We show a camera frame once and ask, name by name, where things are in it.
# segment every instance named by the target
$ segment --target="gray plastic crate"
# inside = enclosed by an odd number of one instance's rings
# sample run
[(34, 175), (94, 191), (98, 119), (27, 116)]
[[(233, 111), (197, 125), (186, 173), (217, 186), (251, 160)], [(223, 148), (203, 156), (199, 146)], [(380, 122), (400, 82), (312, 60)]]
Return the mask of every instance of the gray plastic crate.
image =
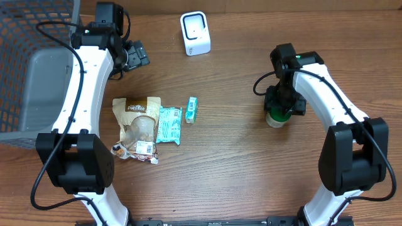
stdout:
[[(0, 0), (0, 143), (35, 148), (50, 132), (63, 105), (73, 56), (35, 29), (40, 21), (79, 23), (79, 0)], [(42, 27), (69, 43), (75, 31)]]

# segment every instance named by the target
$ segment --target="black cable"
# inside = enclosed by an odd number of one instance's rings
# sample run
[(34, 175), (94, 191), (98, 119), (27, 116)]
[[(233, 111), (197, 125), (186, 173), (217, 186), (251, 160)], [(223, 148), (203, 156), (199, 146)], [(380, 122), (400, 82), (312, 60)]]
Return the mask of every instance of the black cable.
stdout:
[(121, 40), (123, 43), (123, 46), (126, 45), (126, 42), (128, 40), (128, 36), (130, 36), (130, 29), (131, 29), (131, 22), (130, 22), (130, 16), (128, 15), (128, 12), (124, 9), (124, 14), (127, 16), (127, 20), (128, 20), (128, 28), (127, 28), (127, 32), (124, 35), (123, 39)]
[(63, 141), (65, 139), (65, 136), (66, 136), (68, 130), (70, 129), (70, 127), (71, 127), (71, 124), (74, 122), (74, 114), (75, 114), (75, 111), (77, 110), (78, 102), (80, 100), (82, 86), (83, 86), (83, 83), (84, 83), (84, 73), (85, 73), (84, 64), (82, 63), (82, 60), (81, 60), (80, 56), (78, 55), (78, 53), (71, 46), (69, 46), (68, 44), (66, 44), (66, 43), (64, 43), (64, 42), (62, 42), (60, 40), (58, 40), (57, 38), (52, 37), (48, 33), (45, 33), (42, 29), (40, 29), (40, 26), (46, 25), (46, 24), (65, 24), (65, 25), (70, 25), (70, 26), (76, 26), (76, 27), (79, 27), (79, 28), (83, 28), (83, 27), (78, 25), (78, 24), (73, 24), (73, 23), (69, 23), (69, 22), (62, 22), (62, 21), (44, 21), (44, 22), (40, 22), (40, 23), (36, 24), (36, 29), (42, 35), (46, 36), (47, 38), (49, 38), (49, 39), (51, 39), (51, 40), (53, 40), (55, 42), (57, 42), (58, 44), (64, 46), (65, 48), (70, 50), (75, 55), (75, 57), (77, 58), (77, 60), (78, 60), (78, 62), (80, 64), (81, 71), (80, 71), (80, 83), (79, 83), (79, 86), (78, 86), (77, 96), (75, 98), (74, 105), (72, 107), (70, 117), (68, 117), (67, 125), (66, 125), (66, 127), (65, 127), (65, 129), (63, 131), (62, 136), (58, 140), (58, 142), (57, 142), (55, 148), (53, 149), (53, 151), (50, 153), (49, 158), (47, 159), (46, 163), (43, 165), (41, 171), (39, 172), (38, 177), (35, 180), (35, 183), (32, 186), (31, 204), (32, 204), (33, 207), (37, 208), (38, 210), (51, 210), (53, 208), (61, 207), (63, 205), (66, 205), (66, 204), (69, 204), (69, 203), (72, 203), (72, 202), (75, 202), (75, 201), (87, 201), (87, 203), (89, 205), (91, 205), (92, 208), (95, 210), (95, 213), (98, 216), (98, 218), (101, 220), (102, 224), (107, 225), (106, 221), (103, 219), (101, 213), (99, 212), (99, 209), (96, 207), (95, 203), (90, 198), (87, 198), (87, 197), (72, 198), (72, 199), (66, 200), (64, 202), (60, 202), (60, 203), (50, 205), (50, 206), (47, 206), (47, 207), (40, 206), (35, 201), (35, 194), (36, 194), (36, 190), (38, 188), (39, 182), (41, 181), (43, 175), (45, 174), (45, 171), (46, 171), (47, 167), (49, 166), (50, 162), (52, 161), (52, 159), (54, 158), (56, 152), (59, 151), (59, 147), (62, 145), (62, 143), (63, 143)]
[(273, 74), (275, 74), (275, 72), (269, 72), (269, 73), (263, 75), (261, 78), (259, 78), (259, 79), (256, 81), (256, 83), (254, 83), (254, 87), (253, 87), (253, 92), (254, 92), (254, 94), (256, 94), (256, 95), (265, 95), (265, 94), (266, 94), (266, 92), (263, 93), (263, 94), (258, 93), (258, 92), (256, 91), (257, 85), (258, 85), (258, 83), (259, 83), (260, 81), (262, 81), (262, 79), (264, 79), (264, 78), (266, 78), (266, 77), (268, 77), (268, 76), (270, 76), (270, 75), (273, 75)]
[(391, 164), (389, 163), (389, 161), (387, 160), (387, 158), (385, 157), (384, 153), (381, 151), (381, 149), (379, 148), (377, 142), (374, 140), (374, 138), (371, 136), (371, 134), (369, 133), (369, 131), (367, 131), (367, 129), (364, 127), (363, 123), (360, 122), (356, 116), (352, 113), (351, 109), (348, 108), (348, 106), (346, 105), (346, 103), (342, 100), (342, 97), (339, 95), (339, 93), (336, 91), (336, 89), (334, 88), (334, 86), (332, 86), (332, 84), (330, 82), (328, 82), (325, 77), (321, 77), (315, 73), (306, 71), (306, 70), (299, 70), (299, 69), (283, 69), (284, 72), (301, 72), (304, 74), (307, 74), (309, 76), (318, 78), (321, 82), (325, 83), (328, 88), (335, 94), (335, 96), (338, 98), (340, 104), (343, 106), (343, 108), (346, 110), (346, 113), (350, 116), (350, 118), (353, 119), (353, 121), (361, 128), (361, 130), (363, 131), (363, 133), (367, 136), (367, 138), (369, 139), (370, 143), (376, 148), (376, 150), (379, 152), (379, 154), (381, 155), (383, 161), (385, 162), (385, 165), (389, 171), (389, 175), (391, 177), (391, 182), (392, 182), (392, 188), (391, 188), (391, 192), (389, 192), (389, 194), (385, 197), (382, 198), (372, 198), (372, 197), (366, 197), (366, 196), (353, 196), (353, 197), (349, 197), (346, 198), (345, 201), (341, 204), (341, 206), (337, 209), (337, 211), (331, 216), (330, 218), (330, 222), (328, 224), (328, 226), (330, 226), (332, 224), (332, 222), (334, 221), (334, 219), (336, 218), (336, 216), (342, 211), (342, 209), (346, 206), (347, 203), (351, 203), (352, 200), (366, 200), (366, 201), (371, 201), (371, 202), (384, 202), (387, 201), (389, 199), (391, 199), (395, 193), (396, 193), (396, 177), (395, 177), (395, 173), (391, 167)]

